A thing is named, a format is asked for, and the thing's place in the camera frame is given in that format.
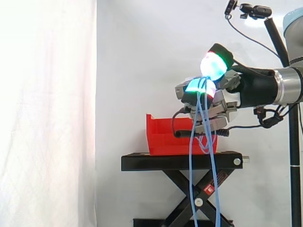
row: cable connector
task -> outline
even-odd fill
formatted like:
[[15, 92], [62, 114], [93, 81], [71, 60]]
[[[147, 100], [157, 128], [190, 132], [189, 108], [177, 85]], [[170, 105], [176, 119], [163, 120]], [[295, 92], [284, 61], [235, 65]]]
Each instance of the cable connector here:
[[271, 127], [273, 127], [274, 125], [278, 124], [279, 122], [281, 122], [283, 120], [283, 117], [280, 115], [274, 115], [273, 117], [270, 117], [268, 119], [265, 119], [263, 121], [263, 128], [265, 129], [270, 129]]

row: electrical wire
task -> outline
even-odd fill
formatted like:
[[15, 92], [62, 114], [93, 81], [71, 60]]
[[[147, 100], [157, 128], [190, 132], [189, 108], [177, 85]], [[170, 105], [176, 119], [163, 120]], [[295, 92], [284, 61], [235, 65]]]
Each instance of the electrical wire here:
[[251, 125], [251, 126], [241, 126], [241, 125], [235, 125], [235, 126], [231, 126], [229, 128], [227, 128], [227, 130], [231, 130], [231, 129], [254, 129], [254, 128], [260, 128], [263, 127], [263, 125]]
[[196, 107], [193, 128], [190, 134], [190, 141], [189, 141], [189, 153], [188, 153], [188, 165], [189, 165], [189, 198], [190, 198], [190, 205], [194, 216], [194, 224], [195, 227], [198, 227], [198, 220], [196, 215], [196, 208], [194, 202], [194, 192], [193, 192], [193, 141], [196, 129], [196, 122], [197, 122], [197, 115], [198, 115], [198, 108]]
[[[207, 139], [207, 144], [211, 144], [209, 147], [209, 153], [211, 158], [211, 164], [212, 164], [212, 173], [213, 173], [213, 179], [214, 179], [214, 188], [215, 188], [215, 200], [216, 200], [216, 222], [215, 227], [221, 226], [221, 212], [220, 212], [220, 200], [219, 200], [219, 186], [218, 186], [218, 180], [217, 180], [217, 172], [216, 172], [216, 166], [215, 166], [215, 160], [214, 160], [214, 150], [213, 150], [213, 137], [212, 132], [210, 128], [210, 122], [209, 122], [209, 116], [208, 111], [203, 111], [201, 102], [200, 102], [201, 93], [197, 93], [197, 106], [199, 108], [201, 118], [204, 125], [205, 135]], [[207, 95], [204, 96], [204, 106], [207, 105]]]
[[293, 104], [293, 106], [290, 107], [290, 108], [288, 109], [288, 111], [287, 111], [284, 115], [282, 115], [282, 117], [285, 117], [286, 115], [288, 115], [289, 112], [290, 112], [296, 105], [298, 105], [298, 103]]
[[265, 75], [263, 75], [263, 74], [261, 74], [261, 73], [255, 71], [255, 70], [253, 70], [253, 69], [251, 69], [251, 68], [249, 68], [249, 67], [243, 65], [242, 63], [240, 63], [239, 61], [237, 61], [237, 60], [235, 60], [235, 59], [234, 59], [233, 61], [234, 61], [235, 63], [237, 63], [238, 65], [242, 66], [243, 68], [245, 68], [246, 70], [248, 70], [248, 71], [254, 73], [255, 75], [258, 75], [258, 76], [261, 76], [261, 77], [266, 77]]
[[301, 105], [300, 104], [299, 104], [299, 118], [300, 118], [301, 132], [302, 132], [302, 135], [303, 135], [302, 112], [301, 112]]
[[230, 19], [232, 18], [232, 15], [226, 15], [225, 19], [227, 20], [227, 22], [229, 23], [229, 25], [236, 31], [238, 32], [240, 35], [244, 36], [245, 38], [255, 42], [256, 44], [261, 45], [262, 47], [264, 47], [265, 49], [267, 49], [268, 51], [272, 52], [277, 58], [280, 59], [279, 55], [277, 53], [275, 53], [273, 50], [271, 50], [269, 47], [265, 46], [264, 44], [258, 42], [257, 40], [254, 40], [252, 38], [250, 38], [249, 36], [245, 35], [243, 32], [241, 32], [240, 30], [238, 30], [230, 21]]

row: red plastic bin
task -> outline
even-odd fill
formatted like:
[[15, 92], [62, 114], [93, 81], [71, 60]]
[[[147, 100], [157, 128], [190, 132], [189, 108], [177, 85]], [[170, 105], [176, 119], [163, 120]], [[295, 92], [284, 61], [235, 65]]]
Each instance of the red plastic bin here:
[[[193, 122], [190, 118], [176, 118], [175, 130], [191, 130]], [[154, 119], [151, 114], [146, 115], [146, 134], [150, 155], [188, 155], [189, 138], [175, 138], [171, 131], [171, 118]], [[217, 150], [217, 137], [213, 136], [213, 150]], [[202, 144], [206, 146], [206, 137]], [[198, 140], [194, 139], [193, 154], [203, 155]]]

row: black cable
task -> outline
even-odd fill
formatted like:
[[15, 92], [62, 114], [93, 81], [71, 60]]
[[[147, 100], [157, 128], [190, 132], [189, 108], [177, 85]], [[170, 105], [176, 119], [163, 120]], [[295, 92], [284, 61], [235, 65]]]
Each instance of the black cable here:
[[181, 108], [180, 110], [178, 110], [177, 112], [175, 112], [175, 114], [172, 116], [171, 118], [171, 131], [174, 135], [176, 135], [176, 131], [175, 131], [175, 118], [184, 112], [184, 108]]
[[280, 58], [279, 55], [278, 55], [277, 53], [275, 53], [273, 50], [271, 50], [269, 47], [267, 47], [267, 46], [265, 46], [264, 44], [258, 42], [257, 40], [254, 40], [254, 39], [248, 37], [247, 35], [245, 35], [245, 34], [242, 33], [241, 31], [239, 31], [239, 30], [230, 22], [230, 19], [231, 19], [231, 18], [232, 18], [232, 15], [226, 15], [226, 16], [225, 16], [225, 19], [227, 20], [227, 22], [229, 23], [229, 25], [230, 25], [236, 32], [238, 32], [240, 35], [244, 36], [245, 38], [247, 38], [247, 39], [249, 39], [249, 40], [251, 40], [251, 41], [253, 41], [253, 42], [255, 42], [255, 43], [257, 43], [257, 44], [259, 44], [259, 45], [261, 45], [261, 46], [263, 46], [265, 49], [267, 49], [268, 51], [272, 52], [275, 56], [277, 56], [278, 58]]
[[251, 125], [251, 126], [240, 126], [240, 125], [235, 125], [227, 128], [226, 130], [231, 130], [231, 129], [254, 129], [254, 128], [260, 128], [263, 127], [262, 125]]
[[292, 107], [290, 107], [290, 108], [288, 109], [288, 111], [287, 111], [284, 115], [282, 115], [282, 117], [285, 117], [286, 115], [288, 115], [289, 112], [290, 112], [296, 105], [298, 105], [298, 103], [295, 103]]
[[278, 107], [276, 108], [276, 112], [279, 112], [279, 109], [282, 107], [282, 105], [278, 105]]
[[233, 61], [234, 61], [235, 63], [237, 63], [238, 65], [242, 66], [243, 68], [245, 68], [245, 69], [246, 69], [247, 71], [249, 71], [250, 73], [253, 73], [254, 75], [258, 75], [258, 76], [261, 76], [261, 77], [266, 77], [266, 75], [261, 74], [261, 73], [255, 71], [255, 70], [252, 70], [251, 68], [249, 68], [249, 67], [243, 65], [242, 63], [238, 62], [238, 61], [235, 60], [235, 59], [234, 59]]
[[300, 127], [301, 127], [301, 132], [303, 135], [303, 124], [302, 124], [302, 112], [301, 112], [301, 105], [299, 104], [299, 118], [300, 118]]

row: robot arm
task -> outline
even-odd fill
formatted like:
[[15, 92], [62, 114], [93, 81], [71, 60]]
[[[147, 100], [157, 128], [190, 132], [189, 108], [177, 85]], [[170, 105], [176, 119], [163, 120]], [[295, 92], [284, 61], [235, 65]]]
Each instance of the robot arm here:
[[[231, 120], [231, 114], [238, 108], [271, 104], [288, 105], [303, 101], [302, 24], [303, 13], [285, 25], [290, 67], [261, 70], [238, 64], [229, 67], [229, 70], [219, 80], [214, 81], [217, 90], [212, 104], [207, 107], [212, 131], [226, 127]], [[196, 105], [188, 102], [188, 98], [184, 98], [187, 95], [186, 87], [191, 81], [185, 81], [176, 86], [175, 90], [177, 98], [190, 110], [190, 116], [193, 118]], [[228, 97], [233, 97], [233, 100], [227, 102]], [[198, 122], [200, 125], [196, 127], [196, 133], [204, 133], [204, 127], [199, 117]]]

